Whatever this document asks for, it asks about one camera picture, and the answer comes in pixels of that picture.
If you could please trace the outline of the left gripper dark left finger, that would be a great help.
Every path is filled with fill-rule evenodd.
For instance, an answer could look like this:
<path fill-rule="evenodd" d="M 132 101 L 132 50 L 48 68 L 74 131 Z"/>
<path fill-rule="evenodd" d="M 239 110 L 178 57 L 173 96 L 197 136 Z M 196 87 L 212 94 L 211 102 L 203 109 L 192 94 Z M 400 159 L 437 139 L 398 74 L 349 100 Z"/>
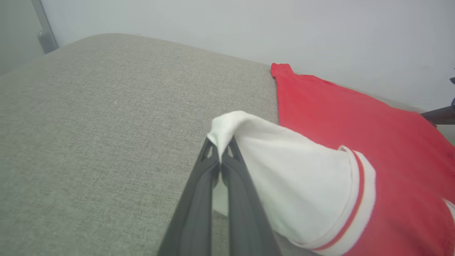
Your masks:
<path fill-rule="evenodd" d="M 206 138 L 161 242 L 159 256 L 212 254 L 212 194 L 219 167 L 217 147 Z"/>

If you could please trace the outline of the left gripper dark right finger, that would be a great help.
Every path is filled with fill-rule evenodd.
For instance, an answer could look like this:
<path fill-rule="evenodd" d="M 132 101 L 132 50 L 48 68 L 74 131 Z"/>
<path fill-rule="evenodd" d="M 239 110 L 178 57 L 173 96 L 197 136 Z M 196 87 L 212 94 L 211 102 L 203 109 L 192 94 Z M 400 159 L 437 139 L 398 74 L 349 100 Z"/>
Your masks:
<path fill-rule="evenodd" d="M 281 256 L 282 250 L 233 137 L 221 156 L 229 204 L 231 256 Z"/>

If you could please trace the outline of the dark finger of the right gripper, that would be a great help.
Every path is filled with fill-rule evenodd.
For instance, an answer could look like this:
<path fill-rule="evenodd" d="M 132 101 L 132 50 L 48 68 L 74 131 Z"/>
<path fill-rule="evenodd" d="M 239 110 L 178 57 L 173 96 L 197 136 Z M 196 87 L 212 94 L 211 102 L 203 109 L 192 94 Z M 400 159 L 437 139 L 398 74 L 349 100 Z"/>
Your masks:
<path fill-rule="evenodd" d="M 440 109 L 435 109 L 429 112 L 421 113 L 427 121 L 433 125 L 455 125 L 455 107 L 448 106 Z"/>

